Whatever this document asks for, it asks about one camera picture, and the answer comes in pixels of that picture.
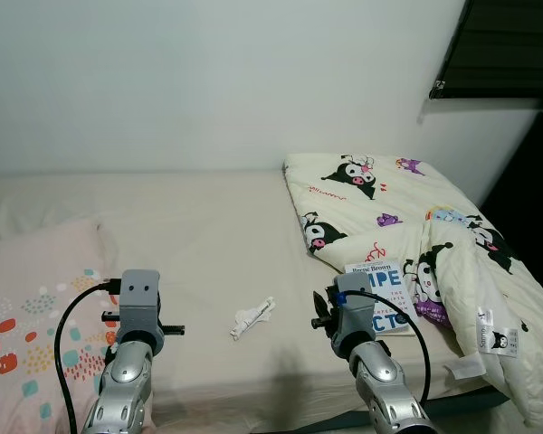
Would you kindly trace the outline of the white book blue letters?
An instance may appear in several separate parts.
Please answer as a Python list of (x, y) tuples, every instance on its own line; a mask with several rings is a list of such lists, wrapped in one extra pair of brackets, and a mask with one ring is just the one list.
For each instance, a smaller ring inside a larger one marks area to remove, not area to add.
[[(343, 271), (346, 273), (366, 273), (369, 278), (369, 292), (387, 298), (393, 305), (401, 307), (409, 317), (412, 319), (417, 318), (411, 289), (408, 288), (407, 282), (405, 282), (398, 261), (380, 260), (372, 261), (372, 263), (347, 264)], [(375, 303), (375, 313), (372, 314), (372, 319), (367, 325), (376, 334), (414, 335), (412, 327), (391, 307), (365, 297), (355, 297), (355, 300)]]

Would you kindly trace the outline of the pink patterned pillow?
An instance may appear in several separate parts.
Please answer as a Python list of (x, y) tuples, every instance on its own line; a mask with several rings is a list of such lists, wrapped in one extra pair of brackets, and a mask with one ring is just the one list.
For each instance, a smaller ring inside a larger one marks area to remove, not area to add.
[(101, 284), (109, 262), (93, 221), (0, 240), (0, 434), (70, 434), (56, 361), (79, 423), (97, 400), (103, 355), (116, 336), (103, 311), (118, 309)]

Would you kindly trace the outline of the cream cartoon print blanket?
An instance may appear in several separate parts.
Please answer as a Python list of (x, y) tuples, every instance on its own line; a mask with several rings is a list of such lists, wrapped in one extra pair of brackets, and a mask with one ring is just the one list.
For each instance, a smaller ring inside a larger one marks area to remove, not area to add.
[(543, 286), (453, 182), (399, 156), (292, 154), (284, 171), (313, 257), (340, 271), (387, 264), (415, 313), (543, 426)]

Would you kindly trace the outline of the white tissue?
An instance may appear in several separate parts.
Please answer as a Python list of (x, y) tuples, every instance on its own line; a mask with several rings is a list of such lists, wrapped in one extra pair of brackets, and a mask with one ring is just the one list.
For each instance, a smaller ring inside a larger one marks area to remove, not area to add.
[(269, 321), (272, 310), (274, 310), (275, 307), (275, 298), (267, 297), (256, 307), (237, 311), (234, 318), (235, 324), (232, 326), (229, 335), (235, 342), (238, 342), (243, 334), (246, 334), (248, 330), (251, 330), (252, 326), (255, 326), (255, 324), (258, 324), (259, 322)]

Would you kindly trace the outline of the black window blind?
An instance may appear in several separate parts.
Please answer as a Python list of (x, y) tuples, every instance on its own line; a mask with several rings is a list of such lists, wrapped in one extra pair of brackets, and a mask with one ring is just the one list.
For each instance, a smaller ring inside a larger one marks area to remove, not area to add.
[(429, 99), (543, 99), (543, 0), (465, 0)]

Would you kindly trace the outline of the mattress with cream sheet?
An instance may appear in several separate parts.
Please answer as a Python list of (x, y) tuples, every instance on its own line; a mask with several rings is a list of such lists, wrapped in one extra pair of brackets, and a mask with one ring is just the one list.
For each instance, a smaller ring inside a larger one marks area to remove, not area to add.
[[(161, 322), (185, 327), (153, 368), (160, 434), (289, 431), (364, 409), (310, 326), (335, 271), (306, 250), (279, 170), (0, 178), (0, 239), (82, 219), (99, 226), (107, 277), (155, 269)], [(267, 297), (269, 321), (235, 342), (237, 311)]]

